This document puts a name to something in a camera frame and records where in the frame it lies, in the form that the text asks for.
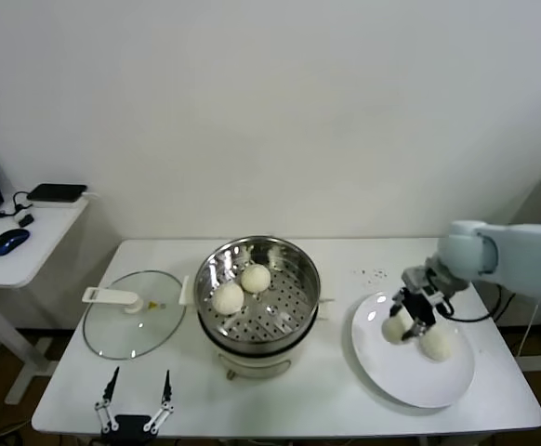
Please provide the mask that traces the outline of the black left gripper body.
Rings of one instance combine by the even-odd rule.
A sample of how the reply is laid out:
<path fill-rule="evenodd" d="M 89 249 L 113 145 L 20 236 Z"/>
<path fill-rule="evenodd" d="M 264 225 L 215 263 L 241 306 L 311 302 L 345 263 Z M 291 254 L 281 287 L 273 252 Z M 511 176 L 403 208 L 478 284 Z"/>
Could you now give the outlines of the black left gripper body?
<path fill-rule="evenodd" d="M 144 426 L 151 421 L 147 414 L 119 414 L 101 430 L 102 441 L 153 441 L 157 433 Z"/>

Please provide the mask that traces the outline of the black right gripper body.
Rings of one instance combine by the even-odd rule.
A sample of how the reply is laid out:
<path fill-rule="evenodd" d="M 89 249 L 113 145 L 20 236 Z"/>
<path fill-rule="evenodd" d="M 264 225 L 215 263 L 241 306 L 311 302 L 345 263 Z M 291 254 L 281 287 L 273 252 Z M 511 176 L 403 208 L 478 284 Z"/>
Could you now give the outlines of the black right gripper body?
<path fill-rule="evenodd" d="M 414 294 L 406 287 L 403 287 L 401 293 L 402 305 L 414 321 L 419 321 L 423 325 L 436 323 L 433 307 L 422 294 Z"/>

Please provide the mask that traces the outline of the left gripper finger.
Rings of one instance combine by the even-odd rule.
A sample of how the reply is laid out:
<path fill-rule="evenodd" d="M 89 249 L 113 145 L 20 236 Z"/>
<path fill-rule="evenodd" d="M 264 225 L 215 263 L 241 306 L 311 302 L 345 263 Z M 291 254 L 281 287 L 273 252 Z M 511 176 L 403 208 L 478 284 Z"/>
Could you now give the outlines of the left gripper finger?
<path fill-rule="evenodd" d="M 158 433 L 166 419 L 174 412 L 172 386 L 169 371 L 166 371 L 161 404 L 158 411 L 143 425 L 145 433 Z"/>
<path fill-rule="evenodd" d="M 120 368 L 117 367 L 112 375 L 111 380 L 108 382 L 105 387 L 101 400 L 95 403 L 94 410 L 96 412 L 99 424 L 102 430 L 118 430 L 119 424 L 115 420 L 115 416 L 111 411 L 112 396 L 115 390 L 115 385 L 117 382 L 118 374 Z"/>

